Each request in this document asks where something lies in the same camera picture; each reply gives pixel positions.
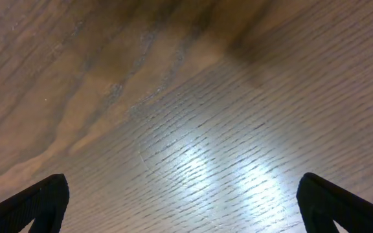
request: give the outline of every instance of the wooden surface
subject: wooden surface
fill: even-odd
[[[301,232],[315,172],[373,202],[373,1],[0,0],[0,201],[62,232]]]

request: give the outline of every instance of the black object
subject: black object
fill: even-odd
[[[65,176],[51,175],[0,203],[0,232],[17,233],[35,219],[30,233],[57,233],[68,203]]]
[[[313,173],[304,174],[297,201],[308,233],[373,232],[373,204]]]

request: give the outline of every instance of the polished wood surface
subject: polished wood surface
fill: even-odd
[[[315,172],[373,202],[373,1],[0,0],[0,201],[62,232],[302,232]]]

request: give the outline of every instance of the wooden table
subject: wooden table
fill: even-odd
[[[0,201],[62,232],[300,232],[305,172],[373,202],[373,1],[0,0]]]

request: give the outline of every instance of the wood grain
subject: wood grain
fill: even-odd
[[[0,201],[62,232],[302,232],[315,172],[373,202],[373,1],[0,0]]]

